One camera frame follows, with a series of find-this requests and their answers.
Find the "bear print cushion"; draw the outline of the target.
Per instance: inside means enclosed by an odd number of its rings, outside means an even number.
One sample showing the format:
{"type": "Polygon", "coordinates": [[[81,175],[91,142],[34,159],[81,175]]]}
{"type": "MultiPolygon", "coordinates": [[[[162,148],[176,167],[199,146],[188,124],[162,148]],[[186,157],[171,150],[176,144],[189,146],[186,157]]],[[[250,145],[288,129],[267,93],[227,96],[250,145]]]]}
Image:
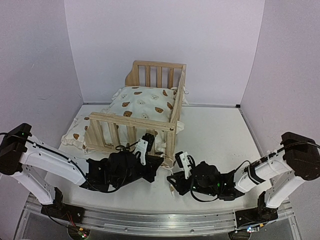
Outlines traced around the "bear print cushion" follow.
{"type": "MultiPolygon", "coordinates": [[[[157,122],[170,122],[174,109],[177,92],[173,89],[153,88],[142,86],[127,86],[120,89],[114,96],[108,108],[103,109],[103,114],[117,115],[127,118],[136,118],[157,122]]],[[[138,140],[146,133],[154,135],[154,143],[146,156],[163,157],[167,149],[167,134],[163,130],[147,130],[146,127],[138,127],[130,140],[129,131],[123,124],[117,125],[119,143],[115,144],[117,152],[130,152],[131,147],[136,146],[138,140]]],[[[171,168],[171,160],[163,161],[162,167],[171,168]]]]}

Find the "wooden pet bed frame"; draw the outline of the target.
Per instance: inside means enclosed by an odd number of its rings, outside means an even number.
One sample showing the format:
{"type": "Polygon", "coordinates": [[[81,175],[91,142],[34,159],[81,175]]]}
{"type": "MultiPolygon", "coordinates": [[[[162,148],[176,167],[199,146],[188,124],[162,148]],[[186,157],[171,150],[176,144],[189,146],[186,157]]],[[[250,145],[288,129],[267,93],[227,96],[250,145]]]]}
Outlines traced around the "wooden pet bed frame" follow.
{"type": "Polygon", "coordinates": [[[172,169],[176,136],[184,129],[180,116],[186,70],[183,63],[135,60],[107,109],[89,115],[87,148],[112,153],[119,145],[132,147],[149,133],[155,137],[150,153],[164,157],[162,167],[172,169]]]}

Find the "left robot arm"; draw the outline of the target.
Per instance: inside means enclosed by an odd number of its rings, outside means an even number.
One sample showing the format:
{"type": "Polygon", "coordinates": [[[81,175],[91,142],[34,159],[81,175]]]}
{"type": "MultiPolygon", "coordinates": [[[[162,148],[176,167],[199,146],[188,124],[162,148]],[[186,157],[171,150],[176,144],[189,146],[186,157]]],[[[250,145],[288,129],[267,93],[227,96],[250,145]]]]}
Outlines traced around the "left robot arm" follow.
{"type": "Polygon", "coordinates": [[[112,194],[139,179],[153,183],[164,162],[163,157],[149,154],[155,140],[150,133],[129,146],[118,145],[107,158],[94,160],[72,156],[46,145],[32,135],[31,128],[22,123],[0,134],[0,172],[20,182],[57,219],[67,214],[63,194],[39,176],[35,168],[62,177],[80,188],[112,194]]]}

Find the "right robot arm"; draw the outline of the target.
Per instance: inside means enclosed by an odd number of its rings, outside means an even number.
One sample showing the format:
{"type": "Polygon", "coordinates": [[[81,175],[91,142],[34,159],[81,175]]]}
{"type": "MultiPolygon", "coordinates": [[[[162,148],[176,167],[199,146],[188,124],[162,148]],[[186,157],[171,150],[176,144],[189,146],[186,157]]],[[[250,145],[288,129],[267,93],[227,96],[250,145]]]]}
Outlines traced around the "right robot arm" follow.
{"type": "Polygon", "coordinates": [[[293,132],[284,133],[281,139],[279,149],[247,166],[240,164],[228,173],[220,173],[215,165],[205,161],[196,164],[187,152],[179,152],[175,157],[182,170],[169,175],[167,181],[181,196],[190,193],[198,202],[202,199],[195,193],[212,196],[215,201],[233,201],[280,176],[271,188],[259,195],[257,207],[252,209],[252,218],[262,222],[300,185],[320,177],[320,146],[313,139],[293,132]]]}

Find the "small bear print pillow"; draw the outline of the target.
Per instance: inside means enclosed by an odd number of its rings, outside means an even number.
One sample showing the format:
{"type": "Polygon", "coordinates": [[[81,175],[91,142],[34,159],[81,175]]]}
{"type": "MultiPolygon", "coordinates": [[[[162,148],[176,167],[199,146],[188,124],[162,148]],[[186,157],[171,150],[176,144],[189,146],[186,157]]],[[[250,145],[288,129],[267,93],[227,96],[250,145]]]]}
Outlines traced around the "small bear print pillow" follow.
{"type": "Polygon", "coordinates": [[[88,153],[88,147],[85,141],[85,133],[90,126],[90,118],[86,115],[75,117],[70,129],[61,137],[61,143],[65,146],[74,146],[88,153]]]}

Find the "aluminium front rail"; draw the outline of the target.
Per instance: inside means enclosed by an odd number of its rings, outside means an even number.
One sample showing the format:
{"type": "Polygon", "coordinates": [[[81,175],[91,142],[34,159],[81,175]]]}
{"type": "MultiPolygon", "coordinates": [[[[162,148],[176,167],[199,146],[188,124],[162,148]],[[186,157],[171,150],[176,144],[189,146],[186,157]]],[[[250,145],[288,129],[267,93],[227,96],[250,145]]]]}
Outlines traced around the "aluminium front rail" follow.
{"type": "Polygon", "coordinates": [[[84,208],[80,225],[92,230],[136,236],[205,236],[235,229],[235,211],[255,208],[269,183],[256,186],[234,201],[201,203],[169,187],[138,182],[104,194],[74,184],[60,186],[66,204],[84,208]]]}

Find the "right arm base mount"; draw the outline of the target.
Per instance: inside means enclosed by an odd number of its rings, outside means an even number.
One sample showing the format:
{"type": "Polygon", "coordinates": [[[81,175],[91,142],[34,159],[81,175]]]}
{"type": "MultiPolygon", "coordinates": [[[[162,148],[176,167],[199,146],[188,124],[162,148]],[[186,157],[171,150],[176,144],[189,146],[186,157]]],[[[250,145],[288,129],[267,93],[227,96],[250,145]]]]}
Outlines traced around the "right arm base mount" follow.
{"type": "Polygon", "coordinates": [[[265,210],[258,211],[258,208],[256,207],[244,210],[237,210],[235,212],[235,221],[237,229],[257,226],[259,224],[266,224],[270,221],[277,219],[277,208],[266,208],[265,210]]]}

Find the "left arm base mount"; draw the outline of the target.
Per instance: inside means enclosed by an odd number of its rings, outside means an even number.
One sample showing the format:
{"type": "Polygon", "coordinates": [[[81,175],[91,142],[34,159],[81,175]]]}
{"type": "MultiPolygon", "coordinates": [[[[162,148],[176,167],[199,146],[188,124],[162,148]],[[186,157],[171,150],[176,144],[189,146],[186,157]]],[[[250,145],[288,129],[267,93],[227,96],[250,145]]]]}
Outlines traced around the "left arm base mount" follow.
{"type": "Polygon", "coordinates": [[[41,213],[54,219],[80,224],[82,223],[85,209],[80,206],[65,204],[60,200],[53,200],[53,203],[45,204],[41,207],[41,213]]]}

